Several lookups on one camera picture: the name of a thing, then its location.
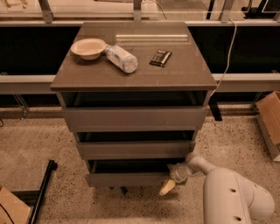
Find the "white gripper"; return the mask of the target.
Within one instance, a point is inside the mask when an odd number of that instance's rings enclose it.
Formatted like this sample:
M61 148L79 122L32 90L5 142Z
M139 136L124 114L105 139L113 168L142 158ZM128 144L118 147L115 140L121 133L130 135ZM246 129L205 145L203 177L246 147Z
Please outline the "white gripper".
M193 170L187 165L186 162L168 164L167 167L170 170L171 179L167 179L164 182L162 188L159 191L160 196L165 196L169 191L171 191L175 187L176 183L183 183L193 175Z

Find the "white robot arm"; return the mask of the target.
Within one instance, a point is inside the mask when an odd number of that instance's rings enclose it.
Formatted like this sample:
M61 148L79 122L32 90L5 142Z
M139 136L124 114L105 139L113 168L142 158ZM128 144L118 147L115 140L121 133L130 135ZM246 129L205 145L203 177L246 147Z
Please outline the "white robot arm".
M190 177L205 176L204 224L252 224L252 220L266 221L275 212L275 201L268 190L194 152L184 162L169 164L168 168L170 174L159 192L161 196Z

